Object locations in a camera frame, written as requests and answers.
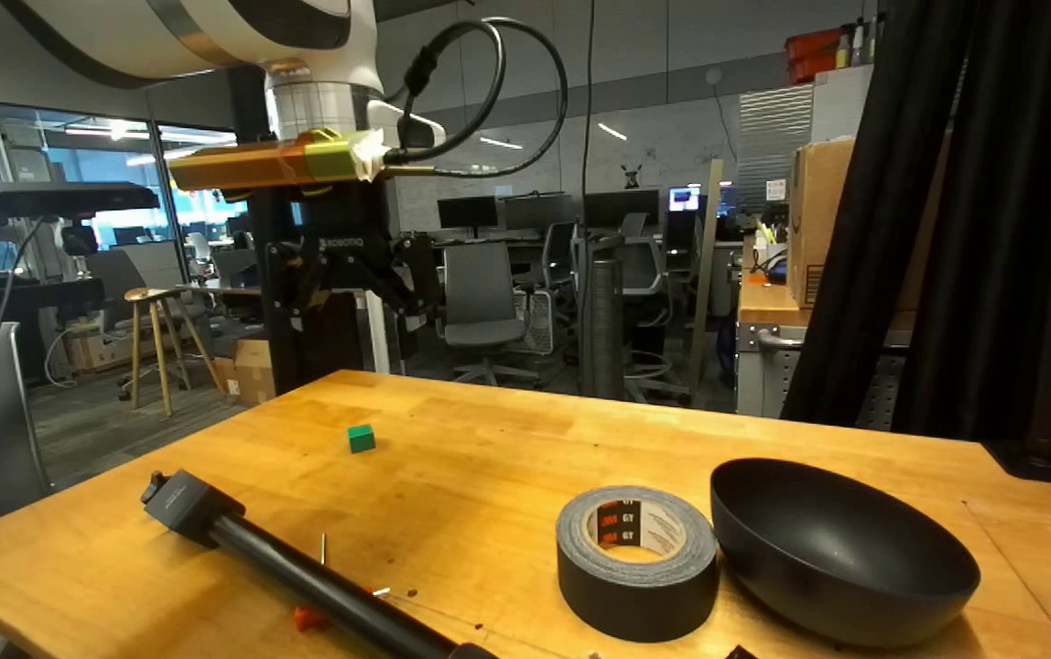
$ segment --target green cube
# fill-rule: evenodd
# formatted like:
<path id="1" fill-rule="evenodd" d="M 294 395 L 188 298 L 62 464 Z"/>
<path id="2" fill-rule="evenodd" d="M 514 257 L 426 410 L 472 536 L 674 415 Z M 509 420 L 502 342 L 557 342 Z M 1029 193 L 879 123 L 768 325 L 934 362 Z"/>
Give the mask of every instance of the green cube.
<path id="1" fill-rule="evenodd" d="M 348 430 L 348 449 L 353 449 L 353 454 L 364 454 L 364 449 L 375 449 L 375 445 L 378 445 L 378 437 L 375 437 L 370 423 L 353 423 L 353 430 Z"/>

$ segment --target black curtain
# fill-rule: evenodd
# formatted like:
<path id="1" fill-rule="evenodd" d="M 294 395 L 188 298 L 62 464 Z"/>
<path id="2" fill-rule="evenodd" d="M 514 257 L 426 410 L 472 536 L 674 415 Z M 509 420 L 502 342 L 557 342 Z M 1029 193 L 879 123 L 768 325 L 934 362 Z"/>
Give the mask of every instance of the black curtain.
<path id="1" fill-rule="evenodd" d="M 894 430 L 1051 449 L 1051 0 L 899 0 L 783 417 L 855 423 L 942 211 Z"/>

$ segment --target black bowl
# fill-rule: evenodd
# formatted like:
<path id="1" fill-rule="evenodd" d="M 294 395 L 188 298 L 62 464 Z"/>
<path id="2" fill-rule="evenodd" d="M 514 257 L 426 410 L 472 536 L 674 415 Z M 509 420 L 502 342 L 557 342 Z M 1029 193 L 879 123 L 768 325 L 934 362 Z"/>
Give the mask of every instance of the black bowl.
<path id="1" fill-rule="evenodd" d="M 794 460 L 717 464 L 712 516 L 729 575 L 837 644 L 920 644 L 960 615 L 980 580 L 966 547 L 920 510 Z"/>

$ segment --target office room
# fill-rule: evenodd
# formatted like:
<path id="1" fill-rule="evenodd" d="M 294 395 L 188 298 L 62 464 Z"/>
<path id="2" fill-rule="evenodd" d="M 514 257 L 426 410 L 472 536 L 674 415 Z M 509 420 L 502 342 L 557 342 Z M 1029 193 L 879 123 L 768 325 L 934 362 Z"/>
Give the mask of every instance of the office room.
<path id="1" fill-rule="evenodd" d="M 0 0 L 0 654 L 226 653 L 1051 654 L 1051 7 Z"/>

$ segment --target roll of tape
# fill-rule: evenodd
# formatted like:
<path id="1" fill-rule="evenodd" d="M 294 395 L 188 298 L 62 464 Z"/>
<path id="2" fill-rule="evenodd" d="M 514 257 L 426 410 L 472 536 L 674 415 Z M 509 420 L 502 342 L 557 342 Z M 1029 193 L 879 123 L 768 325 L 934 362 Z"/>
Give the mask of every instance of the roll of tape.
<path id="1" fill-rule="evenodd" d="M 652 561 L 613 558 L 619 547 Z M 717 592 L 708 516 L 664 489 L 601 487 L 573 498 L 557 521 L 557 553 L 568 606 L 613 638 L 681 638 L 712 615 Z"/>

